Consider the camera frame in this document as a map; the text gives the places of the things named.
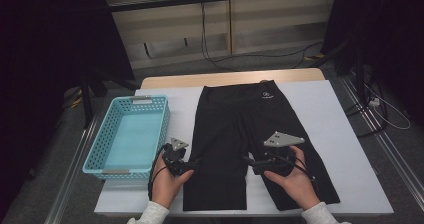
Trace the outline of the person's left hand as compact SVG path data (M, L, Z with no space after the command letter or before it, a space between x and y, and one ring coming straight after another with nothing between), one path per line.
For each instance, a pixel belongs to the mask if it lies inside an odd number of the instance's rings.
M194 171L189 170L181 176L173 176L159 155L153 172L152 201L169 209L180 188L193 174Z

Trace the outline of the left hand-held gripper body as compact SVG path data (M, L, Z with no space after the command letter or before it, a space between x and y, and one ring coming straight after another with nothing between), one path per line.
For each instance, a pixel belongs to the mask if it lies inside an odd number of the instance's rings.
M191 168L191 164L183 160L187 147L186 142L176 138L164 146L162 158L173 176L180 176Z

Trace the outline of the black shorts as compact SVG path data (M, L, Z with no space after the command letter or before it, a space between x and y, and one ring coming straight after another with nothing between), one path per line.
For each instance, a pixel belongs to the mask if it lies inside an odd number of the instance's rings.
M300 137L319 199L340 201L325 165L285 95L273 81L205 87L197 106L189 159L200 166L183 186L185 211L245 210L246 158L266 158L275 132Z

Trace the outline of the light blue plastic basket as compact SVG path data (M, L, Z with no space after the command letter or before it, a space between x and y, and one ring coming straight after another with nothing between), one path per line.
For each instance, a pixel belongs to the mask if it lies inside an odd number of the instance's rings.
M148 180L165 144L170 109L164 95L114 98L82 167L99 179Z

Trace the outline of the wide black curtain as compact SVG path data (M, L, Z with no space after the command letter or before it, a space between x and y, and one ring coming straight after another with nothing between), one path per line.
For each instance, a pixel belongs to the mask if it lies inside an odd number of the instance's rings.
M0 0L0 221L46 150L64 92L133 77L106 0Z

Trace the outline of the black stand with upright pole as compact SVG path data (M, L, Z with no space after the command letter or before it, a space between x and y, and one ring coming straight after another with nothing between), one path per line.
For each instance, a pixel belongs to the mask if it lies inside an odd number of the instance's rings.
M359 100L363 103L367 103L366 91L365 91L365 80L364 80L364 59L363 50L358 44L357 39L350 35L344 41L342 41L337 47L332 49L330 52L324 55L323 58L314 62L311 68L319 68L330 60L341 56L347 50L356 51L356 93Z

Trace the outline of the metal floor rail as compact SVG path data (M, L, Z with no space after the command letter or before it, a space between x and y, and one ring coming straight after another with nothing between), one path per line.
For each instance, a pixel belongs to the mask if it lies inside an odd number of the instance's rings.
M356 87L351 79L341 78L340 81L354 102L353 108L355 108L355 111L349 113L349 116L354 116L356 114L361 115L369 128L367 133L358 134L357 137L373 137L377 140L415 201L418 203L420 208L424 210L424 181L419 178L417 173L408 164L407 157L401 154L396 143L387 133L390 128L398 131L410 130L410 120L390 102L386 101L382 97L383 93L377 94L372 88L365 85L365 90L371 95L370 100L372 98L380 99L380 105L378 107L372 107L368 104L363 104L359 100L356 93ZM400 115L402 119L407 122L407 125L400 126L391 122L388 116L389 109L393 109L398 115Z
M72 194L77 175L81 171L83 165L84 153L86 152L89 142L94 134L96 125L97 122L92 120L84 128L70 166L48 212L44 224L61 223L69 198Z

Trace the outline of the person's right hand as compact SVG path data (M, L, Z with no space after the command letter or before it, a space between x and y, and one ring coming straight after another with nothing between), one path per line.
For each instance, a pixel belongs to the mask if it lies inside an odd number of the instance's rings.
M306 211L319 204L320 200L314 191L310 178L304 173L306 165L303 151L296 146L291 146L291 150L295 153L295 164L298 167L294 167L286 177L271 171L265 171L264 175L281 186L298 206Z

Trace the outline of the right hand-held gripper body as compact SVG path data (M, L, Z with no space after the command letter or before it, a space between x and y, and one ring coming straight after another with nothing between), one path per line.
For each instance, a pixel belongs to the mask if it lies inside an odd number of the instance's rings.
M281 176L289 175L295 167L296 154L291 146L302 144L305 139L275 131L263 142L265 159L254 160L251 167L255 175L271 171Z

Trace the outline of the wooden table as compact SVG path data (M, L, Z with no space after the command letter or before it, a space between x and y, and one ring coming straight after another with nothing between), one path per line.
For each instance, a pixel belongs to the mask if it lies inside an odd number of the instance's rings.
M225 86L274 80L277 83L324 80L318 68L191 74L145 78L142 89Z

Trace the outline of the narrow black curtain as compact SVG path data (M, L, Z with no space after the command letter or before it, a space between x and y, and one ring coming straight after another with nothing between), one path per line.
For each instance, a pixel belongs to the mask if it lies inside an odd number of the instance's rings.
M347 39L364 62L424 125L424 0L334 0L321 51Z

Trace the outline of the white table cover sheet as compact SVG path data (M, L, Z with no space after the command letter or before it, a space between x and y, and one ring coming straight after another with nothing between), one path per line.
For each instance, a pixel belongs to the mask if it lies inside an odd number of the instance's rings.
M320 155L340 201L327 208L337 216L391 214L392 206L378 181L342 107L327 80L280 83L283 92ZM245 210L182 210L183 197L171 206L172 217L289 217L298 209L279 211L262 179L247 172ZM137 180L107 180L94 212L108 217L139 217L148 202L147 187Z

